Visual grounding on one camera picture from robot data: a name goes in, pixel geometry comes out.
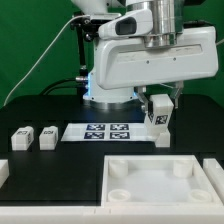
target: black cable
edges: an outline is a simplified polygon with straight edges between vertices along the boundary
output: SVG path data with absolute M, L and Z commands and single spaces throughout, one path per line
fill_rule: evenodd
M 201 5 L 204 3 L 205 0 L 185 0 L 184 5 L 189 6 L 189 5 Z
M 47 86 L 39 95 L 44 95 L 49 89 L 65 82 L 75 82 L 75 78 L 62 79 Z
M 212 24 L 205 20 L 193 20 L 184 22 L 184 28 L 202 27 L 202 26 L 215 26 L 215 24 Z
M 76 33 L 77 33 L 77 37 L 78 37 L 80 65 L 81 66 L 86 66 L 85 49 L 84 49 L 83 36 L 82 36 L 82 28 L 81 27 L 76 27 Z
M 53 87 L 53 88 L 49 89 L 45 93 L 45 95 L 49 95 L 49 93 L 51 93 L 52 91 L 57 90 L 57 89 L 76 89 L 76 88 L 84 88 L 84 86 L 81 86 L 81 85 L 74 85 L 74 86 L 56 86 L 56 87 Z

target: blue light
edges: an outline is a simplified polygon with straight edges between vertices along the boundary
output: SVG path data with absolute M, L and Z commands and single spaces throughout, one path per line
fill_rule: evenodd
M 90 73 L 89 73 L 89 74 L 88 74 L 88 85 L 87 85 L 87 86 L 88 86 L 88 93 L 87 93 L 88 96 L 91 95 L 91 92 L 90 92 L 90 81 L 91 81 L 90 76 L 91 76 L 91 75 L 90 75 Z

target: metal cylinder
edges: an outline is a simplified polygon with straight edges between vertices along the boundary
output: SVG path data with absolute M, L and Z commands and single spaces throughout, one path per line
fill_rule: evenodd
M 88 83 L 88 76 L 76 76 L 75 81 L 77 83 Z
M 127 11 L 150 9 L 153 30 L 145 37 L 146 47 L 166 47 L 176 44 L 176 34 L 183 31 L 185 0 L 148 0 L 127 6 Z

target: cable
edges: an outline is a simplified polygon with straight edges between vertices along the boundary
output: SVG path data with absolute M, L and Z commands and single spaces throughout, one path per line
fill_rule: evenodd
M 219 45 L 221 45 L 221 44 L 223 44 L 224 43 L 224 39 L 222 39 L 222 40 L 220 40 L 218 43 L 216 43 L 216 46 L 219 46 Z
M 201 27 L 201 26 L 215 26 L 214 24 L 205 21 L 205 20 L 193 20 L 184 22 L 184 28 L 191 28 L 191 27 Z
M 76 33 L 77 33 L 77 37 L 78 37 L 80 65 L 86 66 L 85 48 L 84 48 L 83 36 L 82 36 L 82 27 L 76 27 Z
M 84 86 L 57 86 L 57 87 L 53 87 L 52 89 L 48 90 L 45 95 L 49 95 L 49 93 L 51 93 L 52 91 L 56 90 L 56 89 L 75 89 L 75 88 L 83 88 Z
M 69 78 L 69 79 L 62 79 L 57 82 L 54 82 L 54 83 L 50 84 L 49 86 L 47 86 L 39 95 L 44 95 L 49 89 L 51 89 L 54 86 L 63 84 L 65 82 L 74 82 L 74 81 L 76 81 L 75 78 Z
M 169 89 L 174 89 L 173 86 L 169 86 L 169 85 L 166 85 L 166 84 L 163 84 L 163 83 L 160 83 L 159 85 L 164 86 L 164 87 L 169 88 Z
M 5 99 L 4 106 L 8 103 L 9 98 L 11 95 L 14 93 L 14 91 L 22 84 L 27 77 L 31 74 L 31 72 L 36 68 L 36 66 L 40 63 L 40 61 L 44 58 L 46 53 L 50 50 L 50 48 L 53 46 L 53 44 L 57 41 L 57 39 L 60 37 L 62 32 L 65 30 L 65 28 L 74 20 L 80 19 L 80 18 L 85 18 L 89 16 L 76 16 L 72 19 L 70 19 L 60 30 L 60 32 L 57 34 L 57 36 L 54 38 L 54 40 L 51 42 L 51 44 L 47 47 L 47 49 L 44 51 L 44 53 L 40 56 L 40 58 L 37 60 L 37 62 L 33 65 L 33 67 L 29 70 L 29 72 L 16 84 L 16 86 L 11 90 L 11 92 L 8 94 L 8 96 Z

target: white cube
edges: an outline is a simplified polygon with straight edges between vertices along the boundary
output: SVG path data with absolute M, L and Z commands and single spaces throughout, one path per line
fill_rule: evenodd
M 13 151 L 26 151 L 34 140 L 32 127 L 19 128 L 11 137 Z
M 54 150 L 58 141 L 58 128 L 55 126 L 44 128 L 39 140 L 40 150 Z
M 153 113 L 145 118 L 149 135 L 165 133 L 173 111 L 173 103 L 166 94 L 152 95 Z

